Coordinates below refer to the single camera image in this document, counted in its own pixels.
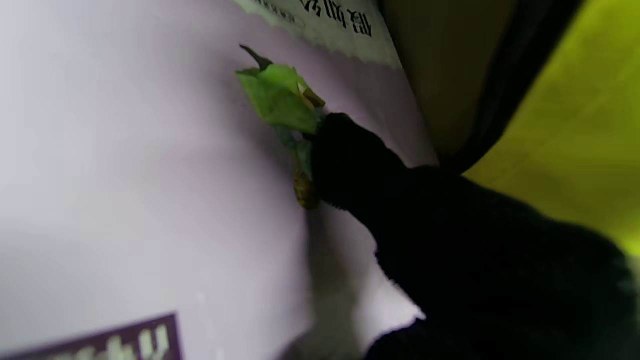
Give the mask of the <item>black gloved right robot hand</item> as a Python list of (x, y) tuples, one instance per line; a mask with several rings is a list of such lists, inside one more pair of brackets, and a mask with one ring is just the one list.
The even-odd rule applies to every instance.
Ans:
[(628, 257), (589, 228), (432, 165), (408, 167), (332, 112), (311, 137), (320, 198), (361, 223), (384, 275), (423, 319), (366, 360), (637, 360)]

